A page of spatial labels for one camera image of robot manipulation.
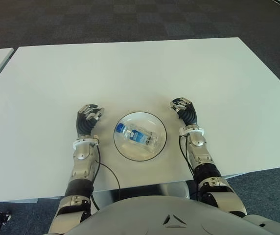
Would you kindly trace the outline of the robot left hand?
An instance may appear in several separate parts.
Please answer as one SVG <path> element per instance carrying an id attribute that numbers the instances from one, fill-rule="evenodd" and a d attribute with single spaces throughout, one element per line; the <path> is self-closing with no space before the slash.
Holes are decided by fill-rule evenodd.
<path id="1" fill-rule="evenodd" d="M 77 112 L 76 130 L 78 138 L 91 135 L 96 123 L 104 114 L 104 110 L 96 104 L 87 104 Z"/>

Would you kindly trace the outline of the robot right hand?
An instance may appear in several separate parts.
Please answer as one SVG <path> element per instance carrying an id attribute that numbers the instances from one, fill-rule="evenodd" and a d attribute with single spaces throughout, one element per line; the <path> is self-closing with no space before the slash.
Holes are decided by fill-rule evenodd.
<path id="1" fill-rule="evenodd" d="M 170 108 L 177 113 L 185 126 L 197 125 L 197 114 L 190 100 L 184 97 L 176 98 L 170 102 Z"/>

